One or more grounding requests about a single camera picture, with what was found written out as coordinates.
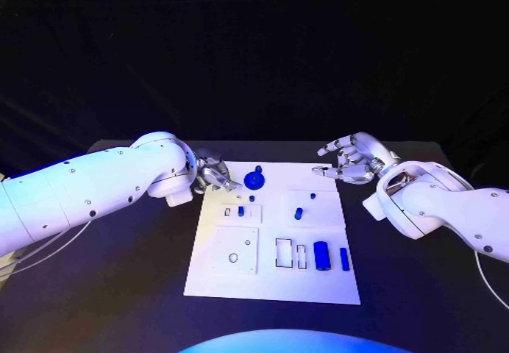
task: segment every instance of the white cable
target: white cable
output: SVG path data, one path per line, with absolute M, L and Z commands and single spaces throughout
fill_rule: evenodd
M 19 263 L 22 263 L 24 261 L 27 261 L 27 259 L 29 259 L 35 254 L 38 254 L 64 235 L 67 234 L 67 230 L 64 232 L 60 232 L 58 235 L 54 236 L 54 239 L 51 239 L 42 246 L 40 246 L 29 254 L 27 254 L 21 259 L 18 259 L 16 261 L 14 261 L 9 265 L 5 265 L 0 268 L 0 272 L 3 270 L 6 270 L 9 267 L 14 267 L 15 265 L 18 265 Z
M 83 227 L 83 230 L 80 230 L 80 232 L 77 233 L 77 235 L 70 239 L 70 241 L 47 256 L 44 257 L 38 262 L 32 263 L 31 265 L 28 265 L 28 267 L 11 272 L 9 274 L 3 274 L 0 276 L 0 279 L 3 277 L 9 277 L 11 275 L 14 274 L 18 274 L 19 272 L 25 271 L 27 269 L 29 269 L 31 267 L 35 267 L 42 261 L 48 260 L 74 241 L 74 239 L 83 234 L 83 231 L 87 229 L 89 225 L 93 223 L 93 221 L 90 221 L 86 226 Z M 42 246 L 42 247 L 47 247 L 47 245 L 50 245 L 51 242 L 54 242 L 60 237 L 61 235 L 64 235 L 64 232 L 61 234 L 58 234 L 58 236 Z M 32 254 L 42 249 L 42 247 L 40 249 L 37 249 L 32 253 L 29 253 L 29 255 L 32 256 Z
M 484 278 L 485 284 L 488 286 L 488 289 L 491 290 L 494 296 L 497 297 L 497 299 L 500 300 L 500 302 L 502 303 L 502 305 L 507 307 L 507 309 L 509 310 L 509 305 L 505 303 L 505 301 L 502 300 L 502 298 L 500 297 L 500 294 L 494 291 L 494 288 L 491 287 L 491 284 L 488 283 L 488 279 L 485 277 L 485 273 L 484 273 L 484 268 L 481 267 L 481 262 L 479 262 L 479 253 L 478 251 L 475 251 L 475 261 L 478 262 L 478 269 L 479 269 L 479 273 L 481 273 L 481 277 Z

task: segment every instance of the sheet of paper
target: sheet of paper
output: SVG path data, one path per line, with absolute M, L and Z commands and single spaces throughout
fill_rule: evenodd
M 350 249 L 350 246 L 335 180 L 314 175 L 311 170 L 318 165 L 311 163 L 227 162 L 227 165 L 237 182 L 244 181 L 247 173 L 260 165 L 266 185 L 259 190 L 244 187 L 237 193 L 207 191 L 184 294 L 361 304 L 351 251 L 351 270 L 342 270 L 339 248 Z M 244 207 L 241 217 L 239 206 Z M 298 207 L 303 208 L 301 220 L 295 219 Z M 247 238 L 254 234 L 249 233 L 250 229 L 259 230 L 257 238 Z M 292 268 L 276 266 L 276 239 L 292 239 Z M 256 261 L 254 244 L 250 248 L 247 241 L 259 242 Z M 329 245 L 329 271 L 318 271 L 315 267 L 316 241 L 326 241 Z M 302 246 L 306 247 L 306 269 L 299 268 L 298 246 L 301 251 Z M 215 261 L 223 262 L 221 271 Z

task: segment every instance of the robotic hand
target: robotic hand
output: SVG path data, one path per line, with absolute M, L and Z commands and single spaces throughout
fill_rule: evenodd
M 0 256 L 136 203 L 145 192 L 174 207 L 208 185 L 240 189 L 217 155 L 197 154 L 168 132 L 67 160 L 0 183 Z
M 365 132 L 332 141 L 319 156 L 339 150 L 339 167 L 314 173 L 351 184 L 380 176 L 377 192 L 364 206 L 378 221 L 388 218 L 401 233 L 419 239 L 446 226 L 481 253 L 509 262 L 509 191 L 478 189 L 435 162 L 401 161 Z

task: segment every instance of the table surface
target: table surface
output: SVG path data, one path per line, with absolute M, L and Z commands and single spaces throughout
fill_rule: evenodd
M 91 151 L 129 144 L 103 140 Z M 335 163 L 334 154 L 316 155 L 324 142 L 189 145 L 221 151 L 227 160 Z M 387 145 L 406 160 L 449 164 L 436 143 Z M 439 229 L 420 240 L 404 237 L 364 209 L 376 182 L 338 187 L 361 306 L 184 296 L 202 197 L 169 208 L 165 199 L 145 196 L 9 279 L 0 351 L 177 352 L 231 333 L 286 328 L 338 332 L 414 352 L 505 352 L 509 312 L 459 236 Z M 482 262 L 495 289 L 509 293 L 509 266 L 487 257 Z

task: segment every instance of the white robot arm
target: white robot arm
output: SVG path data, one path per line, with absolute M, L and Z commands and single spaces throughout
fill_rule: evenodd
M 403 162 L 365 132 L 332 141 L 319 155 L 335 150 L 339 167 L 316 167 L 314 173 L 352 184 L 380 175 L 377 192 L 364 201 L 378 221 L 387 218 L 413 239 L 446 226 L 478 252 L 509 262 L 509 191 L 475 190 L 439 163 Z
M 231 181 L 218 157 L 197 156 L 168 132 L 140 137 L 0 183 L 0 256 L 133 204 L 145 192 L 174 207 L 194 199 L 200 179 L 227 190 Z

